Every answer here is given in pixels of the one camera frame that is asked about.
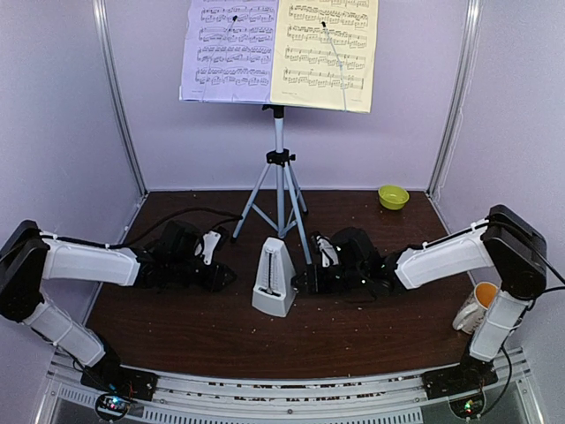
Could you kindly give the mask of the white metronome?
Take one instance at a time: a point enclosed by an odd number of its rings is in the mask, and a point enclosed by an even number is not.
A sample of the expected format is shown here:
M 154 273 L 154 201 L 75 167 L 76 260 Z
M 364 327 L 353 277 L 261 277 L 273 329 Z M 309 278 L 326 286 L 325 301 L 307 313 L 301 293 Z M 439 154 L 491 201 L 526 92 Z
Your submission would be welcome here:
M 252 306 L 263 314 L 286 317 L 296 297 L 291 286 L 295 275 L 285 243 L 278 238 L 267 238 L 261 249 L 252 289 Z

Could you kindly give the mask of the white folding music stand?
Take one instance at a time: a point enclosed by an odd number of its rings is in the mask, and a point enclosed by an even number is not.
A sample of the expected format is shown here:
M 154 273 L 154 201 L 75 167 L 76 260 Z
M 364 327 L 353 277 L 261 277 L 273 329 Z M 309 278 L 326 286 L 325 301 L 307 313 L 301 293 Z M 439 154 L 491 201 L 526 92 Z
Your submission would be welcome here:
M 272 110 L 275 124 L 275 148 L 266 157 L 266 164 L 245 204 L 242 216 L 251 210 L 267 222 L 279 238 L 284 238 L 292 228 L 298 229 L 299 237 L 306 240 L 302 217 L 307 214 L 300 186 L 292 169 L 295 157 L 285 148 L 283 141 L 284 112 L 288 107 L 271 103 L 260 103 L 264 110 Z

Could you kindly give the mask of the yellow sheet music page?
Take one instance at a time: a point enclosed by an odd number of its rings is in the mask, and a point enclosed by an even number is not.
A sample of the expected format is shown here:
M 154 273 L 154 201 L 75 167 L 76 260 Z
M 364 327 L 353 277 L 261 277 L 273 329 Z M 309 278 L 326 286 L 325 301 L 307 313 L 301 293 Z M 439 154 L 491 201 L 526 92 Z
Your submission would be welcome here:
M 280 1 L 271 103 L 370 112 L 378 14 L 377 0 Z

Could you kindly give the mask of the purple sheet music page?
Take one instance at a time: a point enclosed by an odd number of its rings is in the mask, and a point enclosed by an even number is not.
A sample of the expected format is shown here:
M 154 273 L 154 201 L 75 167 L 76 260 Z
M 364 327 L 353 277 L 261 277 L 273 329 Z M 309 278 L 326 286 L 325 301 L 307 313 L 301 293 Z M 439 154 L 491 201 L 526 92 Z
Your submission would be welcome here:
M 277 12 L 276 1 L 192 1 L 179 100 L 268 102 Z

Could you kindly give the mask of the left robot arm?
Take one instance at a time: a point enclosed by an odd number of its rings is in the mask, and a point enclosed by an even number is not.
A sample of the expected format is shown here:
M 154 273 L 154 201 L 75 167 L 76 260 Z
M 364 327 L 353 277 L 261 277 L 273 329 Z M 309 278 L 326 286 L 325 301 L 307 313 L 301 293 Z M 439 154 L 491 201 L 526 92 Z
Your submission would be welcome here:
M 218 292 L 237 278 L 214 256 L 229 236 L 225 224 L 240 217 L 224 211 L 216 214 L 221 221 L 201 231 L 174 212 L 133 240 L 115 245 L 56 235 L 25 220 L 1 249 L 1 315 L 29 326 L 66 351 L 93 384 L 118 392 L 131 377 L 117 354 L 57 307 L 41 291 L 42 282 L 80 280 L 135 289 L 196 284 Z

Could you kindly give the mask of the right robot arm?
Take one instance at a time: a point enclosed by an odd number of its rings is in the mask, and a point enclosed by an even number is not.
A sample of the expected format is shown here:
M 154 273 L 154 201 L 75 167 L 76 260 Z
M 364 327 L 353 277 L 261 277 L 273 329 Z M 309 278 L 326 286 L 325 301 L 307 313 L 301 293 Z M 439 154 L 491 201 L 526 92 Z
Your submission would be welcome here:
M 474 269 L 495 268 L 500 289 L 453 370 L 453 383 L 461 390 L 472 389 L 486 376 L 486 365 L 546 289 L 546 240 L 504 205 L 491 207 L 486 218 L 466 229 L 385 256 L 356 227 L 330 238 L 315 232 L 312 242 L 320 263 L 307 265 L 291 279 L 294 288 L 310 294 L 364 287 L 377 299 Z

